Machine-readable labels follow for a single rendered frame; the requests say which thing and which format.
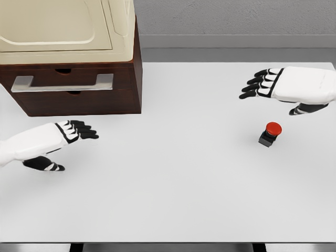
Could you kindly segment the brown cabinet with cream top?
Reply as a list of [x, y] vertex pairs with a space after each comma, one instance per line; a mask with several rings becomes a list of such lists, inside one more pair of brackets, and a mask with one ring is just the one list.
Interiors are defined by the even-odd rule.
[[128, 68], [142, 107], [133, 0], [0, 0], [0, 70]]

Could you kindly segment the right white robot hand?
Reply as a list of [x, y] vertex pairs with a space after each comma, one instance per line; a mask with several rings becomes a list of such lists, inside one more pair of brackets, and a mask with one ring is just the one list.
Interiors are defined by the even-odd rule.
[[297, 103], [291, 116], [317, 112], [336, 101], [336, 70], [294, 67], [268, 68], [247, 81], [240, 99], [249, 97], [273, 98]]

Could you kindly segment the red button switch, black base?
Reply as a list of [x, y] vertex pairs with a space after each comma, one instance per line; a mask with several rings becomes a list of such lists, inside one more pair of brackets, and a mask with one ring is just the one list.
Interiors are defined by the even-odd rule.
[[282, 127], [279, 123], [269, 122], [259, 137], [258, 142], [266, 147], [270, 147], [275, 142], [277, 136], [279, 136], [281, 133]]

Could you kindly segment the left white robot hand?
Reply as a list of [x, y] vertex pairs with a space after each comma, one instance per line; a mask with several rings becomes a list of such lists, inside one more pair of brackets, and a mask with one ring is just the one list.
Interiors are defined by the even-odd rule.
[[28, 168], [44, 172], [62, 172], [65, 167], [46, 157], [79, 140], [98, 139], [97, 132], [83, 121], [46, 123], [24, 131], [12, 141], [14, 160]]

